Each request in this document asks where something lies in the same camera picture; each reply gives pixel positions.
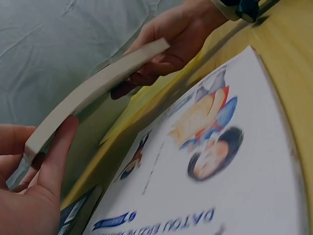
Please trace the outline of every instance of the white bedsheet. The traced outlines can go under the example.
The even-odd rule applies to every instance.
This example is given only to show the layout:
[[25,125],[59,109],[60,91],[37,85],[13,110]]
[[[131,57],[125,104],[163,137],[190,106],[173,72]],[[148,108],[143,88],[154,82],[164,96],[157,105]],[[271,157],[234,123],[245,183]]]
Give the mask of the white bedsheet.
[[[0,2],[0,123],[39,125],[73,89],[120,56],[142,25],[182,0],[2,0]],[[92,152],[129,98],[99,111]],[[108,116],[107,110],[115,108]],[[76,156],[77,179],[90,156]],[[25,165],[9,181],[14,185]]]

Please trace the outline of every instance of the blue sticker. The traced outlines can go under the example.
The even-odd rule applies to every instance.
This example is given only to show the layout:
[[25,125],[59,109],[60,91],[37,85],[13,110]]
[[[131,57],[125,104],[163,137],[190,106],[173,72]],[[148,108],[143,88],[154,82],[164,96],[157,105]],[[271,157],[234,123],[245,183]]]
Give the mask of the blue sticker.
[[133,221],[136,217],[136,212],[130,213],[129,216],[128,216],[128,214],[129,214],[129,212],[127,212],[123,215],[120,215],[118,217],[115,217],[115,218],[100,220],[93,225],[93,231],[96,229],[117,227],[117,226],[124,224],[127,221],[128,222]]

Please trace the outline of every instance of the white book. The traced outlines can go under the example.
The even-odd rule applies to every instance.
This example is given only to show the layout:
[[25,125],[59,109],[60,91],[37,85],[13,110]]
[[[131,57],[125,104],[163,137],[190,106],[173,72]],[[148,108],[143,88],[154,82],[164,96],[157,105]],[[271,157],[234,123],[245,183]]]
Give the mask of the white book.
[[248,47],[137,135],[83,235],[308,234],[294,153]]
[[70,115],[88,116],[108,96],[108,91],[169,47],[165,39],[149,43],[128,53],[73,90],[37,127],[25,144],[24,155],[30,162],[48,148],[53,134]]

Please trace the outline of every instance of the yellow surface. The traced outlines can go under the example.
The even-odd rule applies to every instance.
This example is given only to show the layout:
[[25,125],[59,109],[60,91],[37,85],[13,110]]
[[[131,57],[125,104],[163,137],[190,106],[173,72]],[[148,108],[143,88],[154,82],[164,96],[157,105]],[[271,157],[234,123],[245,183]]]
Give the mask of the yellow surface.
[[142,89],[138,96],[148,97],[146,104],[141,103],[138,108],[138,100],[131,101],[124,116],[127,118],[112,130],[63,206],[94,184],[107,187],[136,133],[197,81],[250,44],[261,55],[291,124],[313,218],[313,1],[280,0],[263,16],[268,18],[263,18],[265,21],[258,26],[243,21],[223,25],[166,87],[159,84]]

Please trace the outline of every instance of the cartoon character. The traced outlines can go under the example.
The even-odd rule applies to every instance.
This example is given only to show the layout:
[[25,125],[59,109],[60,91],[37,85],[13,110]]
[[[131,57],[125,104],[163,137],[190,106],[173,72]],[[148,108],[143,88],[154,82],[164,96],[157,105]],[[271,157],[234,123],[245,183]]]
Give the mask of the cartoon character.
[[202,145],[214,132],[220,132],[230,122],[237,105],[237,97],[227,103],[229,87],[218,89],[193,104],[175,123],[169,135],[176,145],[192,151]]
[[120,180],[124,180],[126,179],[130,173],[134,170],[134,168],[137,166],[137,167],[140,167],[141,165],[141,159],[142,159],[142,150],[143,150],[143,147],[145,145],[145,143],[147,142],[148,140],[148,137],[149,137],[149,134],[146,134],[142,140],[140,141],[139,143],[139,147],[138,149],[136,150],[133,158],[131,159],[131,161],[126,165],[126,167],[122,170],[122,172],[119,174],[119,176],[116,178],[116,180],[114,182],[116,182],[118,179]]
[[218,89],[225,87],[225,73],[226,67],[222,67],[220,70],[216,71],[214,74],[204,79],[203,82],[200,83],[200,87],[196,91],[195,102],[197,103],[206,95],[213,94]]
[[205,150],[190,159],[187,172],[195,181],[205,181],[223,171],[236,156],[244,135],[237,127],[226,130],[217,141],[209,140]]
[[237,97],[233,97],[218,111],[212,126],[200,130],[194,138],[186,141],[180,148],[188,147],[188,151],[191,152],[197,146],[202,145],[206,140],[210,139],[214,132],[221,132],[233,117],[236,106]]

